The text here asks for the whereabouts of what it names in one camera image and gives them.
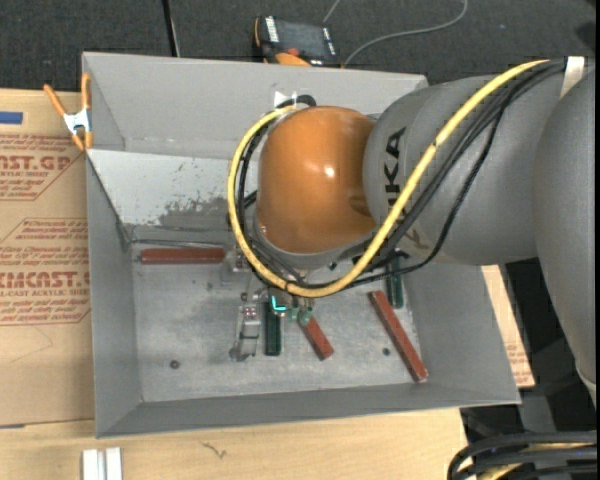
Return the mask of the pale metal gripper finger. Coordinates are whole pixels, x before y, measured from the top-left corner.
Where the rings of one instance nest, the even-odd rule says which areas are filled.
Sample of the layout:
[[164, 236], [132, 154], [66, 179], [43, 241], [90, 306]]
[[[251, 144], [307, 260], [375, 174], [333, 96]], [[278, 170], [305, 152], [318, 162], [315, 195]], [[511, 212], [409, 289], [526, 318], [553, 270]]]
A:
[[245, 322], [244, 307], [239, 306], [236, 317], [236, 329], [235, 339], [229, 349], [229, 358], [233, 362], [242, 362], [245, 360], [246, 355], [244, 352], [244, 338], [243, 338], [243, 327]]
[[262, 324], [259, 305], [247, 307], [244, 315], [244, 354], [249, 357], [257, 352], [257, 344]]

